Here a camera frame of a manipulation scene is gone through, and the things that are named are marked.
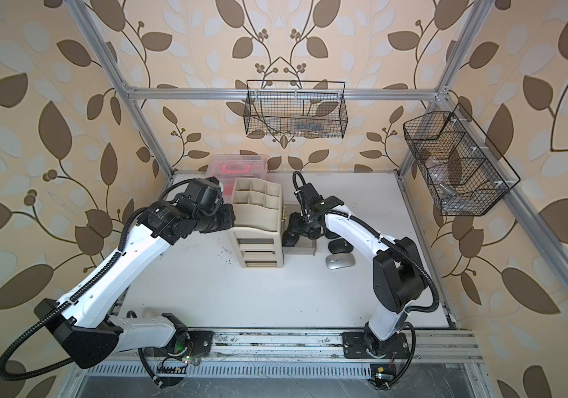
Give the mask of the beige drawer organizer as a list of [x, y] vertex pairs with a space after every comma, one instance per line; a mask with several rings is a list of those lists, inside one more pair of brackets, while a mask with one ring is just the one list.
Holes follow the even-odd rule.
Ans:
[[258, 178], [238, 178], [231, 204], [235, 222], [228, 233], [240, 265], [282, 268], [282, 186]]

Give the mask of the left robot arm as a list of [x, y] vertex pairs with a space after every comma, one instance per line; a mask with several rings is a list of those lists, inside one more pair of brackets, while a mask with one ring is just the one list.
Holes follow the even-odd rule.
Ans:
[[[118, 247], [79, 285], [57, 300], [44, 299], [35, 308], [38, 322], [22, 333], [0, 356], [0, 379], [23, 381], [69, 364], [92, 368], [113, 353], [159, 348], [178, 358], [193, 352], [187, 326], [172, 313], [155, 318], [113, 316], [111, 310], [151, 262], [178, 240], [194, 232], [225, 232], [234, 226], [231, 205], [224, 202], [216, 177], [181, 182], [184, 192], [137, 209], [125, 222]], [[68, 354], [49, 366], [15, 373], [7, 364], [23, 343], [47, 328]]]

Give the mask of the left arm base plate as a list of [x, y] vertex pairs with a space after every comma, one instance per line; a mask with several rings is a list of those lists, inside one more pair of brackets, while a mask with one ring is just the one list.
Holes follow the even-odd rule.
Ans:
[[211, 330], [193, 330], [179, 333], [168, 345], [162, 348], [147, 348], [147, 357], [186, 358], [202, 357], [210, 353], [213, 346], [214, 332]]

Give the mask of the silver computer mouse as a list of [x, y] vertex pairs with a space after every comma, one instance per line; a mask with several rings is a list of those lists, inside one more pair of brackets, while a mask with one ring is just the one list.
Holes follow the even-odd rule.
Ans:
[[351, 253], [331, 254], [325, 258], [325, 265], [329, 270], [349, 268], [355, 264], [355, 257]]

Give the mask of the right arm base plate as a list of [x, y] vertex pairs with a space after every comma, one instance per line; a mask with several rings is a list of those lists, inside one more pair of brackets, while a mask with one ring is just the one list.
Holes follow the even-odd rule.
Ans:
[[343, 355], [346, 359], [407, 359], [410, 344], [404, 333], [395, 334], [373, 350], [373, 343], [366, 339], [365, 332], [343, 332], [341, 334]]

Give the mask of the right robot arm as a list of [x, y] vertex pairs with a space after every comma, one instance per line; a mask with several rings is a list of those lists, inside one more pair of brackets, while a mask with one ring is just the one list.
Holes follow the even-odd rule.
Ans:
[[302, 236], [318, 240], [331, 235], [370, 260], [378, 304], [365, 324], [364, 340], [370, 356], [385, 356], [396, 335], [405, 328], [413, 330], [410, 313], [434, 313], [440, 306], [439, 292], [416, 243], [379, 232], [335, 196], [322, 197], [299, 171], [292, 174], [292, 184], [301, 210], [290, 215], [282, 245], [293, 247]]

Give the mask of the black computer mouse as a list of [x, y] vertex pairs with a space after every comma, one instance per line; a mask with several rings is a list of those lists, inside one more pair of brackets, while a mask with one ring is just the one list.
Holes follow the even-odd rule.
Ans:
[[331, 240], [328, 244], [328, 249], [333, 255], [351, 253], [354, 250], [353, 245], [351, 245], [347, 240], [343, 238]]

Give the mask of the grey top drawer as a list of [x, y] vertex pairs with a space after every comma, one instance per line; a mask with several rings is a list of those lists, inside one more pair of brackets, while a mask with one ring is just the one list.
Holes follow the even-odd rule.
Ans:
[[316, 241], [310, 240], [304, 236], [300, 236], [298, 242], [294, 246], [282, 247], [284, 255], [315, 255], [317, 249]]

